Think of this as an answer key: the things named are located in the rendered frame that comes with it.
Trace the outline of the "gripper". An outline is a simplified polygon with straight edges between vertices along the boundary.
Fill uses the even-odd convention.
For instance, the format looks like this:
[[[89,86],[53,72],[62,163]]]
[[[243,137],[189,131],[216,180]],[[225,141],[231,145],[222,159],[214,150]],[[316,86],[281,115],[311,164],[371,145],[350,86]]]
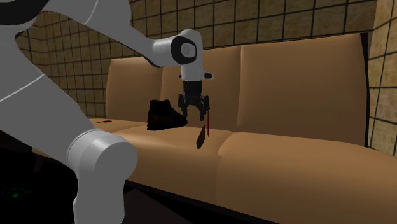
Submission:
[[[198,104],[200,121],[204,121],[206,113],[210,110],[209,97],[202,95],[201,81],[184,81],[183,94],[178,95],[178,107],[184,117],[187,117],[188,105]]]

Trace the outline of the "black boot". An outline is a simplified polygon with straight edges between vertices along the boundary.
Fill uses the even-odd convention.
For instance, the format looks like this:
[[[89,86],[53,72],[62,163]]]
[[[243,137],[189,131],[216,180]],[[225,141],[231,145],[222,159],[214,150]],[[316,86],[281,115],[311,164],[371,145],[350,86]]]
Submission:
[[[150,100],[147,130],[158,131],[180,128],[187,124],[187,119],[171,106],[170,100]]]

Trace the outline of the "brown oval thing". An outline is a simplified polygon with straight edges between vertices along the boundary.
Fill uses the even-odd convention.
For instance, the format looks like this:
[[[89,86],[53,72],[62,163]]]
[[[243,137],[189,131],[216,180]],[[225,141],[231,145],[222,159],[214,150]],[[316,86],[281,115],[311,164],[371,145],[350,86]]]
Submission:
[[[197,141],[196,141],[196,146],[197,149],[200,149],[202,145],[205,142],[205,137],[206,137],[206,127],[205,125],[201,128],[200,134],[198,135]]]

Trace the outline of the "tan sofa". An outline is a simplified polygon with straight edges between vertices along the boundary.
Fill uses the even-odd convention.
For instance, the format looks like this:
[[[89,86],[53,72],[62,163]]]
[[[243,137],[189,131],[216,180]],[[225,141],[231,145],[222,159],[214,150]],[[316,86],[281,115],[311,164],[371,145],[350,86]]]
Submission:
[[[368,147],[367,35],[217,48],[204,52],[210,132],[148,131],[152,99],[178,101],[176,67],[113,59],[106,117],[96,127],[138,152],[129,177],[171,193],[279,224],[397,224],[397,158]]]

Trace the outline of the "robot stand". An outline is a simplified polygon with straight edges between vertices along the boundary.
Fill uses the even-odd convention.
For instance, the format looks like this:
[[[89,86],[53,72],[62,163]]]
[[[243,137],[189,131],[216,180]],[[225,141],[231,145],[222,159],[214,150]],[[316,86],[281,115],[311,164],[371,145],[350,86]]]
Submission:
[[[77,179],[0,130],[0,224],[73,224]]]

